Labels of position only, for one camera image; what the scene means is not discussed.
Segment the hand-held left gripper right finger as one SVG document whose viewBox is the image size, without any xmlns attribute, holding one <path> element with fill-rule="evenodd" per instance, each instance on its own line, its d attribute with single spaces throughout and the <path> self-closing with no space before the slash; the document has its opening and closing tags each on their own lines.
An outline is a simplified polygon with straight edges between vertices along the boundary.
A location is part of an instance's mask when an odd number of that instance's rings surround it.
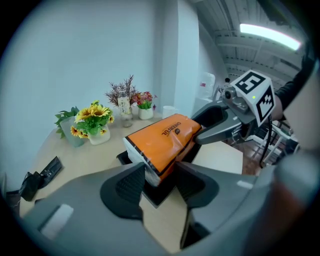
<svg viewBox="0 0 320 256">
<path fill-rule="evenodd" d="M 258 176 L 177 162 L 176 187 L 187 205 L 182 250 L 243 250 L 273 181 L 273 167 Z"/>
</svg>

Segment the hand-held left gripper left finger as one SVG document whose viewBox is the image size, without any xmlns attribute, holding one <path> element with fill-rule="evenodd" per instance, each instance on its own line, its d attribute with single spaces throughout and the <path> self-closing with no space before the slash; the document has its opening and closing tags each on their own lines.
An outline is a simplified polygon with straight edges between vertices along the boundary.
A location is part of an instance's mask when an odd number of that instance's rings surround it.
<svg viewBox="0 0 320 256">
<path fill-rule="evenodd" d="M 178 252 L 187 206 L 177 189 L 155 207 L 134 163 L 68 181 L 23 217 L 50 255 L 166 256 Z"/>
</svg>

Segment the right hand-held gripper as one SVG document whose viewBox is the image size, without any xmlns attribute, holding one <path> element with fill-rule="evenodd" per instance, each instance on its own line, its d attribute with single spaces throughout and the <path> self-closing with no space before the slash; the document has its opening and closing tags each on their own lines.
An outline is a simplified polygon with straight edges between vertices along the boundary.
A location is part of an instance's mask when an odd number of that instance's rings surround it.
<svg viewBox="0 0 320 256">
<path fill-rule="evenodd" d="M 242 143 L 270 119 L 276 106 L 271 78 L 252 69 L 225 83 L 220 92 L 225 106 L 207 104 L 191 117 L 203 128 L 194 136 L 196 144 Z"/>
</svg>

